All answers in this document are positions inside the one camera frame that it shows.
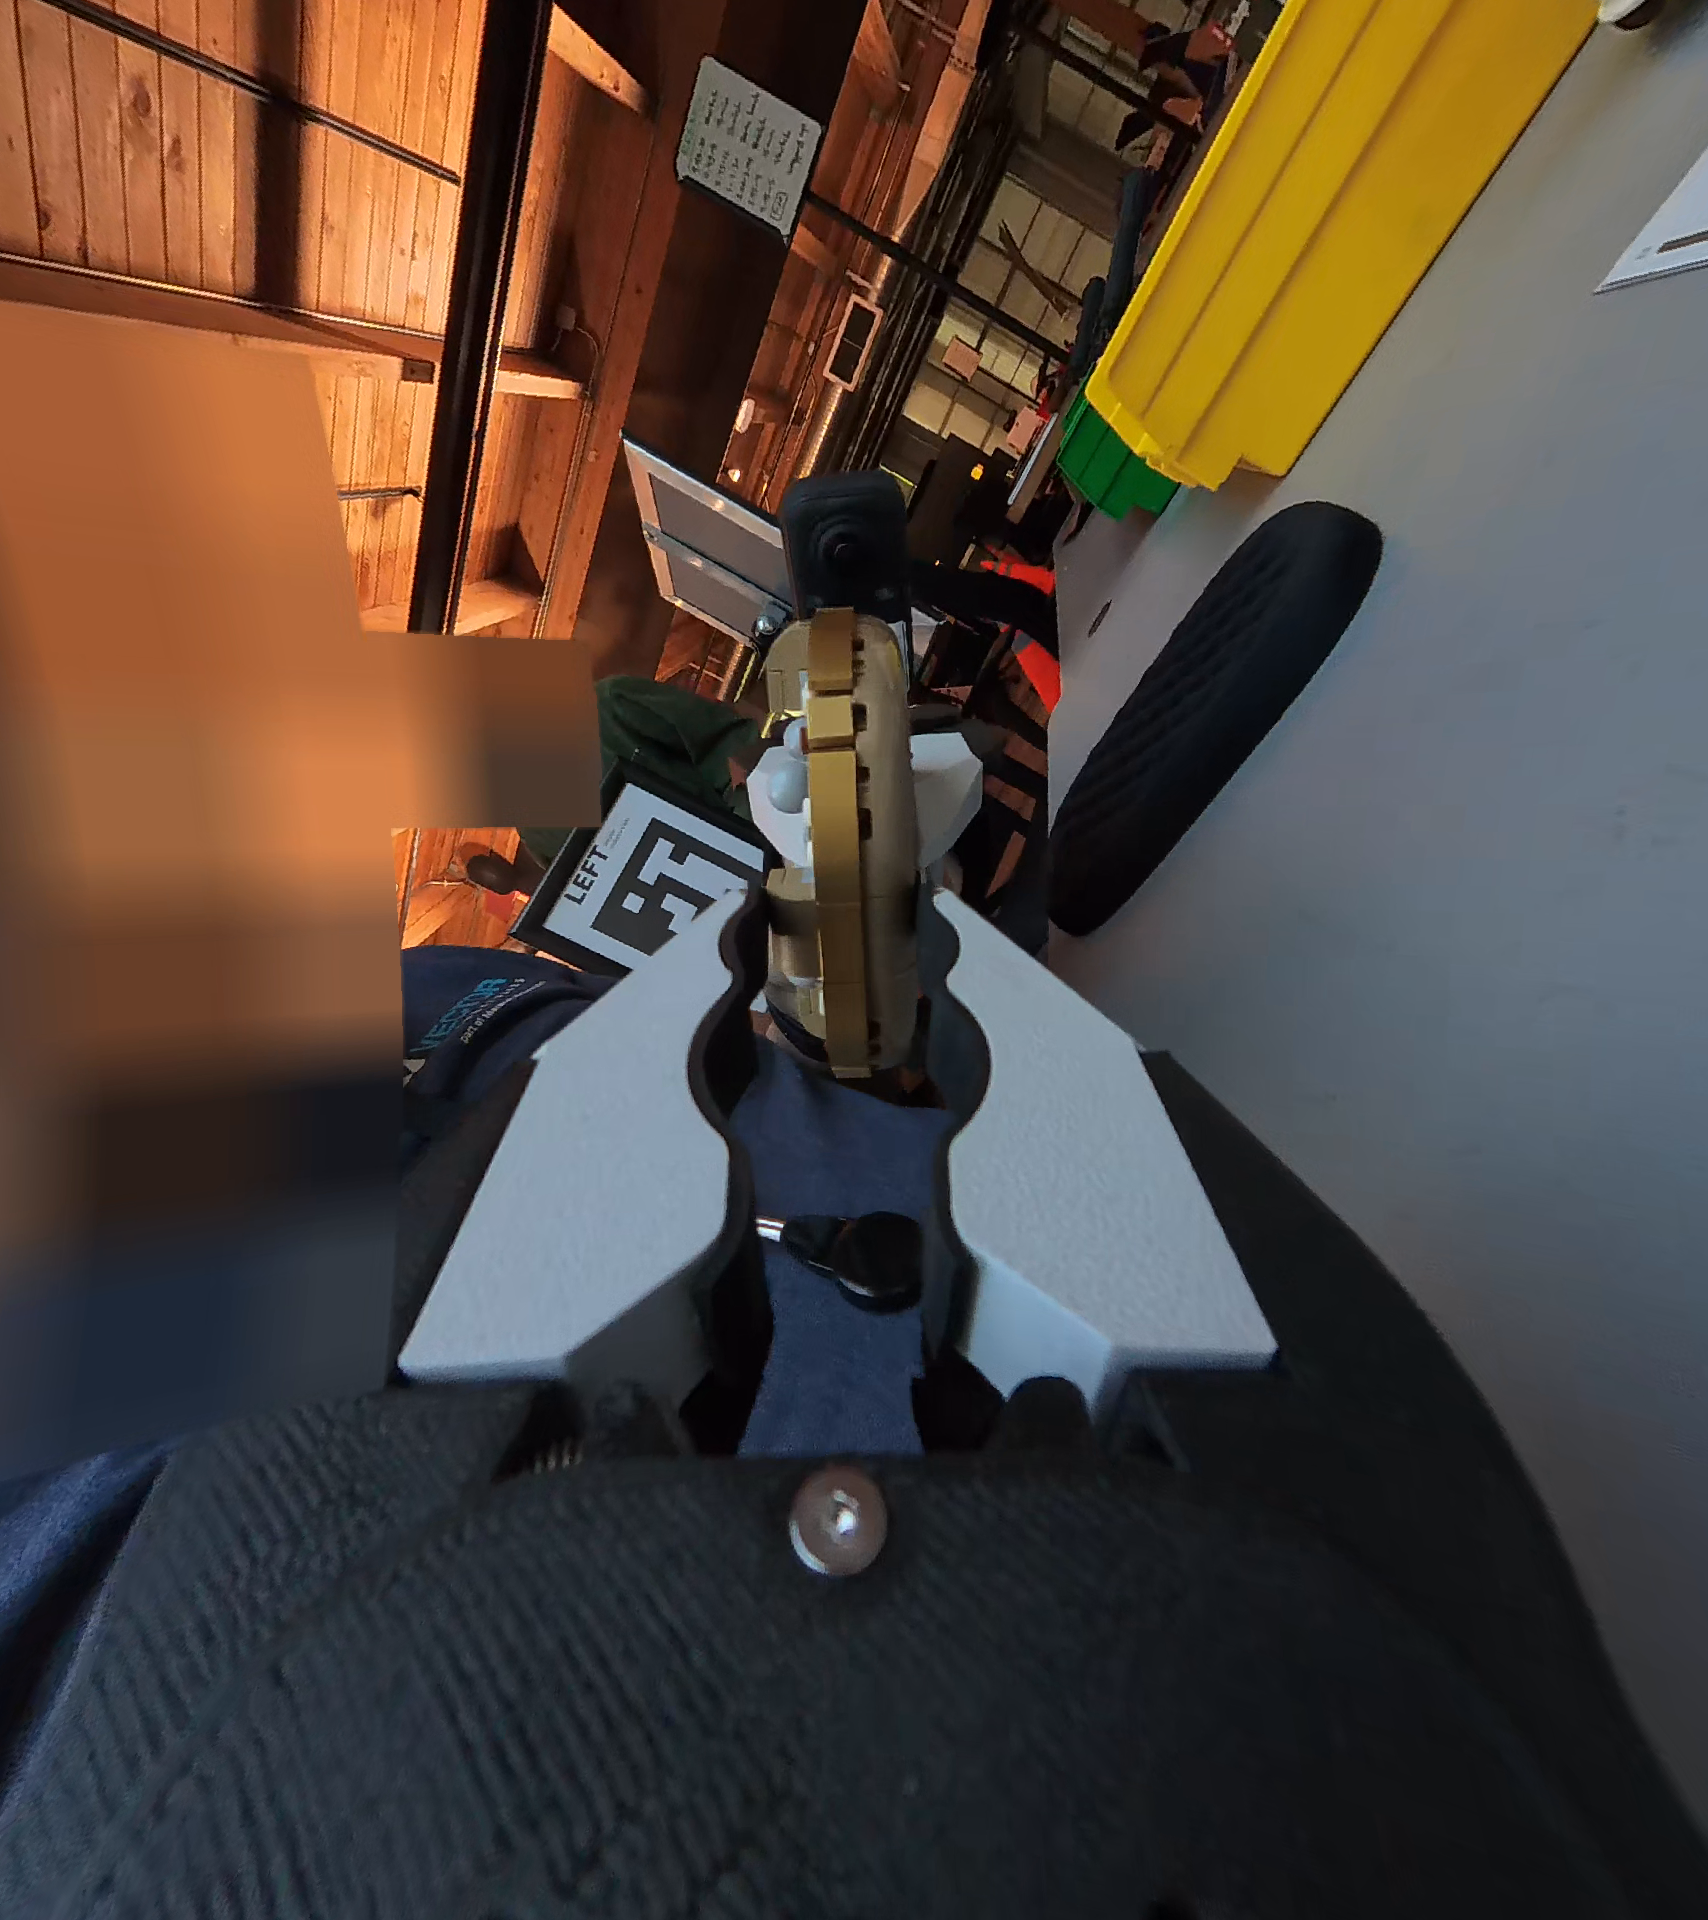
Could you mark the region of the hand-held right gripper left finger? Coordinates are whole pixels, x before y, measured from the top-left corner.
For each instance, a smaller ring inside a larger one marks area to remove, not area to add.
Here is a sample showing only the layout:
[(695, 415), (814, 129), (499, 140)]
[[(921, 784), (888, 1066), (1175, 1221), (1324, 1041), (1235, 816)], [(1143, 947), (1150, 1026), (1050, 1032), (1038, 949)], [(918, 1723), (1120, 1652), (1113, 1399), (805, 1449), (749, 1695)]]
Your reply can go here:
[(406, 1380), (694, 1389), (722, 1369), (714, 1287), (755, 1266), (731, 1116), (765, 965), (761, 892), (728, 892), (540, 1047), (399, 1343)]

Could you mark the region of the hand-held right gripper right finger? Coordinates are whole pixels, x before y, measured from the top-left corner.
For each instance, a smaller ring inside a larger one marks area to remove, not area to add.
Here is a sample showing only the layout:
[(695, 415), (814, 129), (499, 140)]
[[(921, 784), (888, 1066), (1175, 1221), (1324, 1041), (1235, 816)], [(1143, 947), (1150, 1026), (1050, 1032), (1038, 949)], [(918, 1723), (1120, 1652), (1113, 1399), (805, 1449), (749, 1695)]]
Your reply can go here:
[(1001, 1395), (1263, 1369), (1274, 1331), (1133, 1038), (952, 892), (928, 898), (928, 1001), (933, 1340)]

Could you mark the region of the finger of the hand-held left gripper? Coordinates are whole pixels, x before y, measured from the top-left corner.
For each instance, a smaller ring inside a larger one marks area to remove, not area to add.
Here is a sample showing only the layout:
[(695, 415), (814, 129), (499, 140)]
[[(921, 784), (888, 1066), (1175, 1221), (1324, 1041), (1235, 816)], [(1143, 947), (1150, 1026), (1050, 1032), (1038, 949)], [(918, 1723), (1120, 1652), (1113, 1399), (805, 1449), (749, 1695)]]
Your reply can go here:
[(938, 868), (973, 821), (984, 761), (962, 729), (914, 734), (916, 864)]
[(784, 727), (764, 742), (745, 774), (743, 792), (751, 821), (784, 868), (809, 868), (812, 816), (809, 769), (800, 749), (800, 727)]

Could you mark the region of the round tan lego base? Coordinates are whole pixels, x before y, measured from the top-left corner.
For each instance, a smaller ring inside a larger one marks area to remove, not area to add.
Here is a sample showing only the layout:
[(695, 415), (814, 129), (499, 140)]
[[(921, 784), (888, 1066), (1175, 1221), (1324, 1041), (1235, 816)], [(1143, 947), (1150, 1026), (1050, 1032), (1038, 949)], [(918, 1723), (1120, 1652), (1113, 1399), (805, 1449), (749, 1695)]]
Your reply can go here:
[(865, 1080), (906, 1062), (921, 998), (908, 676), (890, 625), (841, 605), (789, 623), (765, 678), (805, 785), (804, 849), (764, 884), (767, 1006)]

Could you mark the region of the person's left hand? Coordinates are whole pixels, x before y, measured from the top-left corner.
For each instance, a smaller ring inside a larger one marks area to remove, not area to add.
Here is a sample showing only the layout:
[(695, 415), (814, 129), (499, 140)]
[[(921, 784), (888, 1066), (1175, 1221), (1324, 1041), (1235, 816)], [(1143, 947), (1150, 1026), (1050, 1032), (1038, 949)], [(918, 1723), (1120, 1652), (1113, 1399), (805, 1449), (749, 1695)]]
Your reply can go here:
[(1026, 636), (995, 636), (962, 699), (962, 736), (979, 765), (979, 801), (954, 857), (959, 898), (1019, 946), (1046, 933), (1051, 708), (1027, 671), (1058, 660)]

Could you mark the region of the dark green cloth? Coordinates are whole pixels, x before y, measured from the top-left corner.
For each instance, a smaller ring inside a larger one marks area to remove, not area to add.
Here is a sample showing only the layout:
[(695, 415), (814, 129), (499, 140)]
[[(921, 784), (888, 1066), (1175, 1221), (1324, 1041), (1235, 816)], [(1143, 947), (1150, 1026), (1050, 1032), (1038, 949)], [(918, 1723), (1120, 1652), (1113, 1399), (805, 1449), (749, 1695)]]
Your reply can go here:
[(593, 681), (602, 782), (636, 768), (677, 803), (751, 821), (745, 780), (767, 748), (755, 715), (680, 684), (638, 676)]

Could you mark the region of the silver framed panel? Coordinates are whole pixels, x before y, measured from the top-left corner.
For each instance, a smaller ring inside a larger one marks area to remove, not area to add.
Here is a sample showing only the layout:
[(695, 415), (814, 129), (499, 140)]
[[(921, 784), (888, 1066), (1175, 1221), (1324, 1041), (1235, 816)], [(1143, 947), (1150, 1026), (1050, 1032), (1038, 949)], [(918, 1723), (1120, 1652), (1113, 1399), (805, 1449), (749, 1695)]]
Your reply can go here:
[(781, 528), (663, 454), (621, 437), (626, 475), (662, 599), (745, 633), (765, 605), (794, 609)]

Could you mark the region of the green plastic bin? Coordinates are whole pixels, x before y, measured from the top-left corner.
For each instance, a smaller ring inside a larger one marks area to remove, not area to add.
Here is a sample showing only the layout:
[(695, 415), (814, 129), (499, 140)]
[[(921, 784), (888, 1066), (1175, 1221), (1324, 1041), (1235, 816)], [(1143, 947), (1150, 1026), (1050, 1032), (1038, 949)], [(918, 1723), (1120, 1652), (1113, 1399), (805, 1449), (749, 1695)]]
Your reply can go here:
[(1112, 520), (1158, 516), (1179, 483), (1130, 447), (1080, 388), (1059, 420), (1056, 467), (1084, 505)]

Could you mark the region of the white hanging sign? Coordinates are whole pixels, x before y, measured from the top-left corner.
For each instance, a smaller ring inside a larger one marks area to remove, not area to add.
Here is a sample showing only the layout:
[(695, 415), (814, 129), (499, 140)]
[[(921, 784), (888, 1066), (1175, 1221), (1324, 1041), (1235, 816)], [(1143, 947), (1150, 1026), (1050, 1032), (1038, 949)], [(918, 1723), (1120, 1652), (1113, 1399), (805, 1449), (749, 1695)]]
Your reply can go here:
[(705, 56), (674, 149), (674, 181), (792, 245), (824, 137), (818, 117)]

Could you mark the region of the yellow plastic bin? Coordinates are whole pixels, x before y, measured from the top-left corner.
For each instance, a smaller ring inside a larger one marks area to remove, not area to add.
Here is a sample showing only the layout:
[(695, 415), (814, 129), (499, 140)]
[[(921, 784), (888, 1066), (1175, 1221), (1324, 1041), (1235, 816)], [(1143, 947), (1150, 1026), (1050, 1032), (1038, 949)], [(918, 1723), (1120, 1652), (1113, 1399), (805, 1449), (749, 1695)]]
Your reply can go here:
[(1086, 382), (1179, 487), (1286, 475), (1595, 26), (1287, 3)]

